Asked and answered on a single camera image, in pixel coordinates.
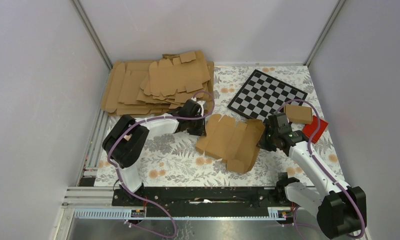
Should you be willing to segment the brown cardboard box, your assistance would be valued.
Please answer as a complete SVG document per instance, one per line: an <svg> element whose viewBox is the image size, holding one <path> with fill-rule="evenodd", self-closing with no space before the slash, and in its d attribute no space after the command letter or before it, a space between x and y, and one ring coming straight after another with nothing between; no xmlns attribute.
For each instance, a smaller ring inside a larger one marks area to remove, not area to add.
<svg viewBox="0 0 400 240"><path fill-rule="evenodd" d="M206 135L195 147L200 154L221 159L227 171L245 174L256 163L264 131L265 125L259 119L236 121L228 115L213 114L205 125Z"/></svg>

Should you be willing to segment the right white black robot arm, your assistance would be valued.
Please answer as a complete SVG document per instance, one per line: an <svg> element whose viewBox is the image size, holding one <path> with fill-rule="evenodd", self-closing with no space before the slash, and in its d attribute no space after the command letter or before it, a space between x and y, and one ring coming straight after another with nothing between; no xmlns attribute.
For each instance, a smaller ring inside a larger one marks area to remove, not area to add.
<svg viewBox="0 0 400 240"><path fill-rule="evenodd" d="M264 150L283 151L296 162L312 181L316 190L304 186L299 179L282 173L275 185L274 199L281 206L295 203L317 220L323 234L334 239L358 231L361 238L367 225L366 194L351 187L325 164L306 135L292 130L286 114L270 115L258 143Z"/></svg>

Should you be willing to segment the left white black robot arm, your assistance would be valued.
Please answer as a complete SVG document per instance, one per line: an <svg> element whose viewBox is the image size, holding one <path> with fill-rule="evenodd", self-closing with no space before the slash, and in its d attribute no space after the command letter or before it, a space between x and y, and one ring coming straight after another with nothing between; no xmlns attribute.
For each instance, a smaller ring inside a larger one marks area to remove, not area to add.
<svg viewBox="0 0 400 240"><path fill-rule="evenodd" d="M136 163L146 141L180 132L205 136L205 103L191 98L183 106L157 117L134 118L125 114L103 140L102 148L106 151L107 161L116 168L118 181L125 189L123 197L130 205L136 206L143 200L140 190L143 181Z"/></svg>

